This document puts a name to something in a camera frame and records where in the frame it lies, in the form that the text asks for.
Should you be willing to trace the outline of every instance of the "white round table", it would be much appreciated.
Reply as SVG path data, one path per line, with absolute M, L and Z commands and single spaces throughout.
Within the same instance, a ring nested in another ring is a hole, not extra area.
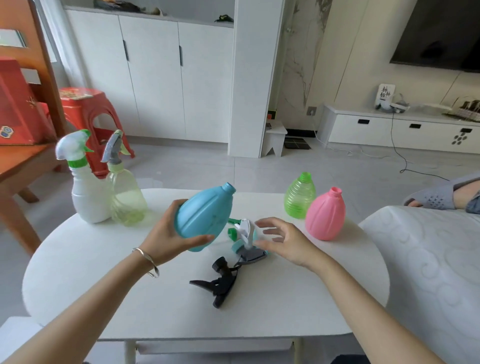
M 23 297 L 29 314 L 46 325 L 139 246 L 172 200 L 197 192 L 143 190 L 151 212 L 135 227 L 111 220 L 91 225 L 78 215 L 66 220 L 42 242 L 26 269 Z M 285 213 L 282 194 L 237 192 L 231 216 L 254 221 L 277 216 L 305 231 L 303 221 Z M 227 228 L 202 252 L 184 252 L 158 267 L 160 278 L 140 279 L 100 340 L 290 338 L 351 332 L 318 277 L 276 255 L 243 267 L 225 303 L 215 309 L 212 294 L 189 281 L 218 278 L 211 266 L 220 256 L 230 266 L 236 262 Z M 361 228 L 347 219 L 337 241 L 309 238 L 386 305 L 387 268 Z

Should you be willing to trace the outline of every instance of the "hand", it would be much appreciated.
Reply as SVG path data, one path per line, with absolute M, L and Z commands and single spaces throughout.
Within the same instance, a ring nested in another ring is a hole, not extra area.
M 174 227 L 175 215 L 179 207 L 187 200 L 175 200 L 163 214 L 162 219 L 153 227 L 140 249 L 150 255 L 156 266 L 168 262 L 187 249 L 211 242 L 214 235 L 200 235 L 184 239 Z
M 290 262 L 311 268 L 312 263 L 318 259 L 319 254 L 324 254 L 293 224 L 279 218 L 263 218 L 255 223 L 264 230 L 265 235 L 280 235 L 280 238 L 259 240 L 254 244 L 261 249 L 277 253 Z

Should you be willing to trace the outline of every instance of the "pink plastic bottle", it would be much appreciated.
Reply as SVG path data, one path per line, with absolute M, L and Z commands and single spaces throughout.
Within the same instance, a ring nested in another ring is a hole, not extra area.
M 308 233 L 318 240 L 333 240 L 345 222 L 342 190 L 332 187 L 312 202 L 305 218 Z

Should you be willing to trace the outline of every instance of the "television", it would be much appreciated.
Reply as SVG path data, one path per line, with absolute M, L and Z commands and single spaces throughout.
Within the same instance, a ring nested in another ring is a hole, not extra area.
M 418 0 L 390 63 L 480 73 L 480 0 Z

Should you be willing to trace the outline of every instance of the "spray bottle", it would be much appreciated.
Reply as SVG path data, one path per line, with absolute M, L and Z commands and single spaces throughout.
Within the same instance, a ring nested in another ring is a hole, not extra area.
M 73 175 L 72 200 L 80 217 L 89 223 L 108 219 L 110 195 L 108 185 L 92 173 L 85 152 L 93 152 L 85 145 L 90 131 L 82 129 L 61 138 L 55 147 L 58 160 L 66 159 Z
M 108 165 L 110 173 L 107 183 L 111 190 L 110 209 L 112 219 L 125 226 L 142 221 L 147 211 L 147 202 L 133 174 L 123 167 L 119 153 L 129 155 L 122 142 L 123 132 L 117 130 L 108 140 L 102 162 Z

